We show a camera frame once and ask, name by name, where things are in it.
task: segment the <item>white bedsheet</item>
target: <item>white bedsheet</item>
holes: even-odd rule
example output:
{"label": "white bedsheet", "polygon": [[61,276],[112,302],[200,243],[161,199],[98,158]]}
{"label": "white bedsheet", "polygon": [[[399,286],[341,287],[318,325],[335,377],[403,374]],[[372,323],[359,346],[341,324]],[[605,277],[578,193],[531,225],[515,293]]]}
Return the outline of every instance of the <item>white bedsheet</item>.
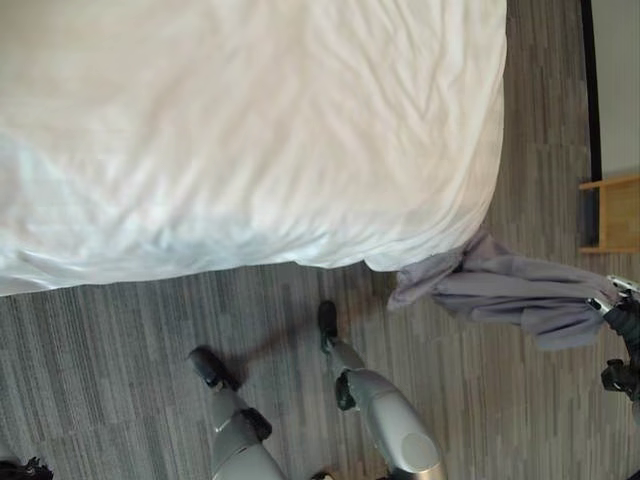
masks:
{"label": "white bedsheet", "polygon": [[505,0],[3,0],[0,295],[468,240]]}

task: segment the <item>wooden shelf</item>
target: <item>wooden shelf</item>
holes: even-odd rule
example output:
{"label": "wooden shelf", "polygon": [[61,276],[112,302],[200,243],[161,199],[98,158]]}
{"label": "wooden shelf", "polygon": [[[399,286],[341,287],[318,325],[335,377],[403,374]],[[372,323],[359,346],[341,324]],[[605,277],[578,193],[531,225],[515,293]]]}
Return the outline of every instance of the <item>wooden shelf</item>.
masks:
{"label": "wooden shelf", "polygon": [[640,252],[640,175],[610,178],[580,185],[580,190],[598,189],[598,245],[580,252]]}

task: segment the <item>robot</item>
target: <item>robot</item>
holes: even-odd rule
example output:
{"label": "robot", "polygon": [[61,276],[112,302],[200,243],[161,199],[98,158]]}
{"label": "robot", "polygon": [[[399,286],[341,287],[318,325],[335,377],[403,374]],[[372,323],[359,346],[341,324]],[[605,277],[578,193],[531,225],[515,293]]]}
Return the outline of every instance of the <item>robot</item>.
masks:
{"label": "robot", "polygon": [[[388,466],[388,480],[444,480],[440,449],[409,401],[387,379],[368,370],[358,353],[338,336],[336,307],[318,308],[322,351],[331,358],[336,400],[341,410],[360,411]],[[214,480],[284,480],[262,445],[272,432],[269,422],[238,395],[240,383],[208,348],[198,347],[189,360],[213,390],[211,412],[216,436]],[[330,480],[320,473],[313,480]]]}

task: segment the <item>white wall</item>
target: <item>white wall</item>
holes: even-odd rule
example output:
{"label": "white wall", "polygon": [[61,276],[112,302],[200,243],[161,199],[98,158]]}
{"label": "white wall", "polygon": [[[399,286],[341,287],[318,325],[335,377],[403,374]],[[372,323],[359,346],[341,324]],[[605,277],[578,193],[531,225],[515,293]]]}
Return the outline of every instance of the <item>white wall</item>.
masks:
{"label": "white wall", "polygon": [[592,0],[602,172],[640,173],[640,0]]}

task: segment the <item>gray towel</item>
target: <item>gray towel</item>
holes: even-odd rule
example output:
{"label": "gray towel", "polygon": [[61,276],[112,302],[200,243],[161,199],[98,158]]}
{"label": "gray towel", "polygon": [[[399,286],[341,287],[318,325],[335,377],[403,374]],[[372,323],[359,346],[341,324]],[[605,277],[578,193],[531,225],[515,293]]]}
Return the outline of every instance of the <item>gray towel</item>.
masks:
{"label": "gray towel", "polygon": [[520,325],[543,349],[592,343],[603,319],[585,300],[618,298],[607,278],[522,257],[484,230],[463,247],[399,271],[389,308],[423,295],[472,322]]}

